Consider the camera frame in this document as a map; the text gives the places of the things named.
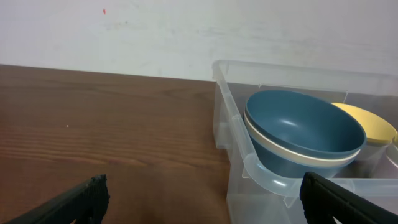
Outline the small grey bowl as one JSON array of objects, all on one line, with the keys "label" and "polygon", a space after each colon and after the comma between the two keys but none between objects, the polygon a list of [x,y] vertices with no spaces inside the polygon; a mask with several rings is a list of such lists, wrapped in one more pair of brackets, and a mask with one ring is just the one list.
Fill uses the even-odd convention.
[{"label": "small grey bowl", "polygon": [[371,161],[379,159],[382,153],[388,148],[389,144],[376,144],[367,142],[356,156],[355,161]]}]

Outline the large cream bowl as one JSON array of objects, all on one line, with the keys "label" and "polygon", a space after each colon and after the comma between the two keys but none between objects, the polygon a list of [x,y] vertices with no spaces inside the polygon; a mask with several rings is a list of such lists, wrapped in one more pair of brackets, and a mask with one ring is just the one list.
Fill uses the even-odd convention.
[{"label": "large cream bowl", "polygon": [[306,156],[304,154],[300,154],[298,152],[294,152],[290,149],[282,147],[275,142],[271,141],[269,138],[265,137],[262,133],[260,133],[253,124],[251,124],[250,120],[246,116],[246,113],[243,113],[243,120],[245,123],[245,127],[248,133],[264,148],[268,151],[283,157],[284,159],[290,160],[292,162],[303,164],[305,166],[313,166],[313,167],[341,167],[346,166],[356,159],[361,150],[357,150],[355,153],[352,153],[346,157],[338,158],[338,159],[324,159],[312,156]]}]

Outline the small yellow bowl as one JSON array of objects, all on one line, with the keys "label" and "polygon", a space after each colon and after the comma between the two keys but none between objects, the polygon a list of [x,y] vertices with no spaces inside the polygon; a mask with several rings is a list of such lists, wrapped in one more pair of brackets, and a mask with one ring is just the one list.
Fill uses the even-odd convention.
[{"label": "small yellow bowl", "polygon": [[333,105],[350,114],[362,126],[371,144],[388,145],[397,134],[393,125],[370,111],[345,103]]}]

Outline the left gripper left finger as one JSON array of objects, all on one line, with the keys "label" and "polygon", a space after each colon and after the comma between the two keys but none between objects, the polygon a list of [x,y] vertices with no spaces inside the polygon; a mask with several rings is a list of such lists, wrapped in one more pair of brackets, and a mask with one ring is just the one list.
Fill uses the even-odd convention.
[{"label": "left gripper left finger", "polygon": [[106,181],[106,175],[96,175],[6,223],[100,224],[109,205]]}]

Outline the blue bowl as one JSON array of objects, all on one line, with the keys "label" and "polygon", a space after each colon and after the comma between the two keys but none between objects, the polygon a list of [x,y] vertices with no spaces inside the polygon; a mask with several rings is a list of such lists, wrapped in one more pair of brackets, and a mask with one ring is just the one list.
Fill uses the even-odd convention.
[{"label": "blue bowl", "polygon": [[250,138],[262,165],[271,172],[283,177],[302,178],[306,172],[315,172],[323,177],[330,178],[334,177],[344,168],[344,166],[315,167],[298,164],[270,152],[264,146],[259,144],[257,140],[252,137]]},{"label": "blue bowl", "polygon": [[296,91],[259,91],[247,99],[245,114],[272,142],[310,157],[340,159],[366,144],[364,129],[351,115]]}]

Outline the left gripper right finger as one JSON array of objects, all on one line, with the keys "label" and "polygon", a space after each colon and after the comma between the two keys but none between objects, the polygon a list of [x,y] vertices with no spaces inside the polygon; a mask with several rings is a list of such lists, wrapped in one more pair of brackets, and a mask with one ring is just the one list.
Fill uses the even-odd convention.
[{"label": "left gripper right finger", "polygon": [[314,172],[305,173],[300,200],[308,224],[397,224],[396,214]]}]

